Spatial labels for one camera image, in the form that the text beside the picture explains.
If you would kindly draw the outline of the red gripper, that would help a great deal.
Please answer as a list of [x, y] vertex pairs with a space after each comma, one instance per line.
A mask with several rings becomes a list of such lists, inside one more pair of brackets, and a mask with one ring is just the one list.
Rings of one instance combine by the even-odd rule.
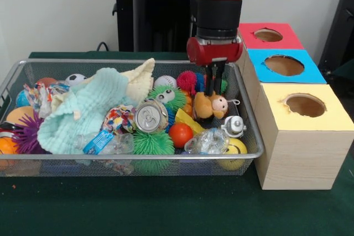
[[[191, 62], [198, 66], [206, 66], [205, 95], [212, 95], [213, 91], [220, 95], [225, 63], [236, 62], [241, 57], [243, 44], [238, 36], [227, 40], [203, 39], [196, 36], [188, 39], [186, 51]], [[213, 83], [214, 64], [216, 74]]]

